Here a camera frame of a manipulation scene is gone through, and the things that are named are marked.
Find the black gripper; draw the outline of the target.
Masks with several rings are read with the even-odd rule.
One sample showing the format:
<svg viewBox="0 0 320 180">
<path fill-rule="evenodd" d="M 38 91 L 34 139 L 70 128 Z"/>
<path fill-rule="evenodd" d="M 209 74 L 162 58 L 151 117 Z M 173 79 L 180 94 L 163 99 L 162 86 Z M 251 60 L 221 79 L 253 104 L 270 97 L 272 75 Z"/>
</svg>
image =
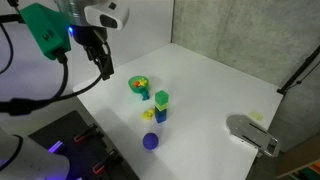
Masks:
<svg viewBox="0 0 320 180">
<path fill-rule="evenodd" d="M 74 40 L 83 46 L 88 59 L 93 61 L 101 72 L 102 79 L 108 80 L 114 74 L 111 49 L 107 41 L 107 30 L 96 26 L 72 25 Z"/>
</svg>

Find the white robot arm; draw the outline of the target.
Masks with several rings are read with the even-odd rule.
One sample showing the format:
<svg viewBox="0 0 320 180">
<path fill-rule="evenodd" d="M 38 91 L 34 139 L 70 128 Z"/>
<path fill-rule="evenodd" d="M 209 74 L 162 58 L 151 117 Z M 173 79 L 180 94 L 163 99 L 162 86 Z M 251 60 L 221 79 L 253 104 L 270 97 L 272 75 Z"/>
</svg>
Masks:
<svg viewBox="0 0 320 180">
<path fill-rule="evenodd" d="M 70 41 L 82 45 L 88 59 L 98 67 L 99 81 L 114 73 L 111 49 L 107 42 L 109 28 L 121 30 L 130 10 L 118 0 L 55 0 L 56 11 L 39 3 L 23 9 L 18 0 L 7 0 L 14 14 L 0 17 L 0 23 L 18 22 L 27 26 L 42 54 L 63 66 L 63 80 L 57 93 L 48 99 L 13 98 L 0 103 L 0 112 L 11 116 L 28 115 L 52 103 L 78 96 L 93 86 L 66 95 L 69 69 L 66 53 Z M 66 180 L 69 160 L 54 154 L 29 138 L 1 133 L 1 180 Z"/>
</svg>

